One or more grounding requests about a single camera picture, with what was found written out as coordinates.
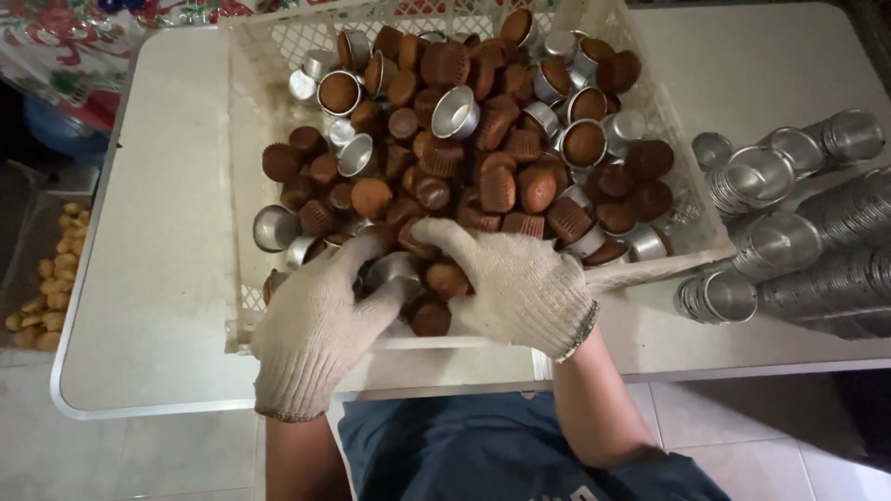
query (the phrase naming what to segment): tiled floor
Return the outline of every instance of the tiled floor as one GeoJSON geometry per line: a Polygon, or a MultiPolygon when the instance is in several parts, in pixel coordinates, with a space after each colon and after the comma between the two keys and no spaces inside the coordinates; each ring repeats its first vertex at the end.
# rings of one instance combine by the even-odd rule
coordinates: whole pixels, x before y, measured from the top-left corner
{"type": "MultiPolygon", "coordinates": [[[[50,401],[52,360],[8,355],[0,501],[263,499],[265,428],[253,412],[75,422],[50,401]]],[[[809,445],[852,443],[825,374],[628,388],[664,447],[695,458],[736,501],[891,499],[891,475],[809,445]]]]}

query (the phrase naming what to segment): person's right hand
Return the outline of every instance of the person's right hand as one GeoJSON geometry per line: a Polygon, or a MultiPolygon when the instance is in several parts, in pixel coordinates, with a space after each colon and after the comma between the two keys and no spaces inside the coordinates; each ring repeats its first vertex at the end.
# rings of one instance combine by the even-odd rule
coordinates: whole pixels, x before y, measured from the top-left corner
{"type": "Polygon", "coordinates": [[[597,302],[581,265],[548,242],[521,234],[471,235],[449,219],[414,225],[420,242],[458,263],[475,294],[449,301],[459,322],[496,341],[542,351],[556,362],[572,355],[597,321],[597,302]]]}

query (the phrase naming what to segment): forearm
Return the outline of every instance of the forearm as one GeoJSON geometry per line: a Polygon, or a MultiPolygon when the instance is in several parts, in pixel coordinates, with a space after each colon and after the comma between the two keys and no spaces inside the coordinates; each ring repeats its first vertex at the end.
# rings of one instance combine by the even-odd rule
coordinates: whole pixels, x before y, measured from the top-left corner
{"type": "Polygon", "coordinates": [[[325,415],[308,423],[266,419],[268,501],[351,498],[347,469],[325,415]]]}
{"type": "Polygon", "coordinates": [[[657,447],[598,327],[570,358],[554,365],[553,386],[560,428],[582,463],[625,464],[657,447]]]}

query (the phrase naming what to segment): person's left hand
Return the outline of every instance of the person's left hand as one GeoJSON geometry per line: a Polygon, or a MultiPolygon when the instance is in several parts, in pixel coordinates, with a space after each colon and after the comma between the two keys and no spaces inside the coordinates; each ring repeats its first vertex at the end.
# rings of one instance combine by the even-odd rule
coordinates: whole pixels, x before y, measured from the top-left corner
{"type": "Polygon", "coordinates": [[[260,361],[258,413],[303,423],[328,409],[334,387],[406,301],[407,288],[396,279],[356,303],[359,268],[381,254],[373,237],[351,239],[293,272],[275,291],[250,341],[260,361]]]}

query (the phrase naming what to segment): white table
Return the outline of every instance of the white table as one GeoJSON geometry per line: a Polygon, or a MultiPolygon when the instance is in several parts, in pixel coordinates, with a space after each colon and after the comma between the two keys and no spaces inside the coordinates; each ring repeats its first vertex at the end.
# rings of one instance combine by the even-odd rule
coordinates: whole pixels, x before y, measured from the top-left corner
{"type": "MultiPolygon", "coordinates": [[[[634,17],[688,137],[716,130],[752,143],[851,106],[875,112],[891,130],[891,103],[835,7],[634,17]]],[[[222,47],[213,29],[177,29],[151,38],[135,60],[117,124],[124,147],[102,175],[101,215],[53,367],[53,399],[80,419],[251,407],[257,361],[223,353],[222,47]]],[[[720,327],[683,319],[668,299],[677,282],[601,298],[601,329],[629,382],[891,366],[891,341],[842,341],[760,316],[720,327]]],[[[506,346],[374,352],[338,398],[542,388],[541,362],[530,349],[506,346]]]]}

